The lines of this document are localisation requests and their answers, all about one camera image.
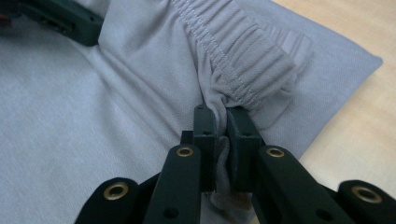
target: screw hole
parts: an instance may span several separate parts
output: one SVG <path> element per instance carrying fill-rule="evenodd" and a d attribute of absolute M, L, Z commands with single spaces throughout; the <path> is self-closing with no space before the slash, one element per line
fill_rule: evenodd
<path fill-rule="evenodd" d="M 285 153 L 282 150 L 274 148 L 274 147 L 272 147 L 270 149 L 267 149 L 267 154 L 272 156 L 272 157 L 283 157 L 283 156 L 285 156 Z"/>
<path fill-rule="evenodd" d="M 367 203 L 381 203 L 382 202 L 382 197 L 371 189 L 367 189 L 362 186 L 354 186 L 354 187 L 352 187 L 352 192 L 359 199 L 361 199 Z"/>
<path fill-rule="evenodd" d="M 189 157 L 190 155 L 192 155 L 194 153 L 194 151 L 189 148 L 189 147 L 181 147 L 176 151 L 176 154 L 179 157 Z"/>
<path fill-rule="evenodd" d="M 128 185 L 126 185 L 124 182 L 118 182 L 108 187 L 104 192 L 104 196 L 107 200 L 114 201 L 125 196 L 127 192 Z"/>
<path fill-rule="evenodd" d="M 176 218 L 178 216 L 178 210 L 174 207 L 167 207 L 165 211 L 163 211 L 163 216 L 169 219 Z"/>
<path fill-rule="evenodd" d="M 110 196 L 115 197 L 119 194 L 121 194 L 123 191 L 123 188 L 120 186 L 116 186 L 113 189 L 110 190 Z"/>
<path fill-rule="evenodd" d="M 332 221 L 332 214 L 324 209 L 318 209 L 317 216 L 325 221 Z"/>

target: light wood surface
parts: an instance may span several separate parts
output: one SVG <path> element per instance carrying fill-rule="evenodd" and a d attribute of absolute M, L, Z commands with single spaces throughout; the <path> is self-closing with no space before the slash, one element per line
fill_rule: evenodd
<path fill-rule="evenodd" d="M 337 190 L 342 181 L 360 179 L 396 198 L 396 1 L 275 2 L 346 36 L 384 61 L 325 126 L 300 162 L 331 189 Z"/>

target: gray garment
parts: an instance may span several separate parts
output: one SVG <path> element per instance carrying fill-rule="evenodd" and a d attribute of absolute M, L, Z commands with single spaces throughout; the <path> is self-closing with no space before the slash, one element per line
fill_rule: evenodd
<path fill-rule="evenodd" d="M 202 102 L 222 132 L 225 107 L 244 106 L 299 157 L 381 64 L 269 1 L 79 2 L 106 14 L 94 48 L 25 18 L 0 29 L 0 223 L 71 223 L 102 182 L 155 175 Z M 202 222 L 249 222 L 220 142 Z"/>

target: stitching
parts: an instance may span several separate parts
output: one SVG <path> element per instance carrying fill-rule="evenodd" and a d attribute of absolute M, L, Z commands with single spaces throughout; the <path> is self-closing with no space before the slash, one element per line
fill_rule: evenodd
<path fill-rule="evenodd" d="M 209 55 L 210 60 L 212 61 L 212 63 L 216 66 L 217 69 L 220 70 L 220 77 L 223 77 L 223 75 L 225 74 L 231 74 L 232 80 L 238 80 L 239 83 L 245 87 L 245 89 L 247 90 L 247 94 L 251 95 L 251 99 L 256 99 L 257 96 L 255 94 L 253 94 L 253 92 L 251 91 L 251 89 L 249 87 L 247 87 L 244 83 L 244 81 L 241 79 L 240 76 L 238 76 L 236 74 L 236 72 L 233 69 L 233 66 L 231 65 L 231 60 L 229 59 L 229 57 L 224 53 L 224 50 L 221 48 L 221 46 L 219 45 L 219 43 L 216 41 L 216 39 L 213 37 L 212 34 L 210 34 L 210 32 L 208 31 L 207 27 L 205 26 L 203 20 L 201 19 L 201 17 L 199 15 L 197 15 L 196 11 L 194 8 L 192 8 L 191 6 L 191 2 L 189 0 L 186 0 L 184 3 L 187 4 L 187 9 L 188 12 L 191 12 L 193 14 L 193 17 L 196 18 L 196 20 L 198 21 L 198 27 L 195 27 L 194 25 L 191 24 L 191 19 L 188 19 L 188 15 L 183 13 L 181 10 L 181 6 L 180 4 L 177 2 L 177 0 L 172 0 L 172 2 L 174 3 L 174 5 L 177 8 L 178 13 L 180 14 L 180 16 L 184 19 L 184 21 L 190 26 L 192 33 L 194 34 L 195 38 L 197 39 L 197 42 L 199 45 L 202 46 L 202 48 L 204 48 L 204 50 L 206 51 L 206 53 Z M 198 34 L 196 33 L 196 30 L 198 30 L 199 28 L 202 28 L 204 31 L 202 32 L 203 37 L 198 36 Z M 208 39 L 208 44 L 205 45 L 205 41 L 204 38 L 206 37 L 206 39 Z M 215 52 L 218 52 L 220 54 L 220 57 L 218 59 L 218 63 L 215 60 L 215 57 L 213 56 L 213 54 Z M 224 68 L 220 67 L 219 64 L 222 63 L 222 67 L 224 67 L 226 70 L 228 70 L 228 73 L 224 72 Z M 242 100 L 240 97 L 238 97 L 237 95 L 235 95 L 235 89 L 231 89 L 228 86 L 228 89 L 232 92 L 233 96 L 238 100 L 239 103 L 242 104 Z"/>

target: black mechanical part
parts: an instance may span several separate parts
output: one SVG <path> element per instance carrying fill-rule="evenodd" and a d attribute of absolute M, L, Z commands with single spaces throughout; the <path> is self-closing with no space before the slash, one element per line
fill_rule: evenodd
<path fill-rule="evenodd" d="M 260 223 L 281 223 L 282 216 L 280 211 L 277 209 L 276 203 L 264 183 L 257 181 L 255 189 L 251 202 Z"/>
<path fill-rule="evenodd" d="M 151 197 L 145 224 L 199 223 L 201 152 L 192 145 L 173 147 Z"/>
<path fill-rule="evenodd" d="M 128 223 L 138 193 L 137 184 L 130 179 L 107 180 L 92 194 L 82 207 L 76 224 Z"/>
<path fill-rule="evenodd" d="M 271 195 L 281 223 L 353 223 L 285 148 L 262 147 L 256 162 L 262 184 L 257 185 L 255 192 L 262 197 Z"/>
<path fill-rule="evenodd" d="M 154 192 L 155 186 L 157 185 L 158 178 L 161 173 L 152 176 L 150 179 L 141 183 L 138 187 L 138 195 L 135 200 L 135 204 L 138 206 L 134 207 L 131 214 L 129 223 L 143 223 L 146 212 L 149 208 L 149 202 L 151 200 L 152 193 Z"/>
<path fill-rule="evenodd" d="M 19 12 L 85 46 L 98 43 L 103 19 L 70 0 L 20 0 Z"/>
<path fill-rule="evenodd" d="M 216 187 L 216 144 L 218 129 L 212 110 L 206 105 L 194 109 L 192 144 L 201 150 L 201 191 L 213 191 Z"/>
<path fill-rule="evenodd" d="M 254 159 L 265 143 L 242 107 L 227 109 L 227 134 L 231 143 L 227 160 L 231 186 L 236 191 L 251 192 L 256 175 Z"/>
<path fill-rule="evenodd" d="M 192 131 L 182 131 L 180 137 L 180 144 L 192 145 L 192 138 L 193 138 Z"/>
<path fill-rule="evenodd" d="M 357 223 L 396 223 L 396 201 L 364 181 L 341 183 L 336 201 Z"/>
<path fill-rule="evenodd" d="M 0 21 L 11 20 L 21 16 L 18 2 L 15 0 L 0 0 Z"/>

